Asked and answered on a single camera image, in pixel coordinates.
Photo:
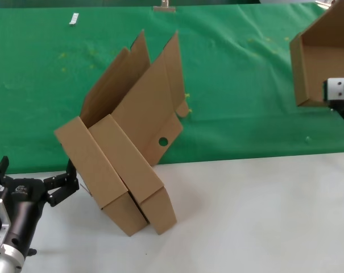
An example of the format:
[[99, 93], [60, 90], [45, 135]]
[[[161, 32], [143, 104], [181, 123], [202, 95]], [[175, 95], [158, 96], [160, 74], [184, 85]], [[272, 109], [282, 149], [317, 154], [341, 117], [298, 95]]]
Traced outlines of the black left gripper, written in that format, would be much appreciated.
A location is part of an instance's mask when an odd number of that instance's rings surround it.
[[78, 191], [77, 171], [71, 160], [68, 160], [65, 173], [44, 180], [34, 178], [13, 179], [6, 176], [9, 158], [4, 156], [0, 161], [0, 185], [5, 188], [3, 202], [12, 206], [16, 202], [33, 202], [54, 207]]

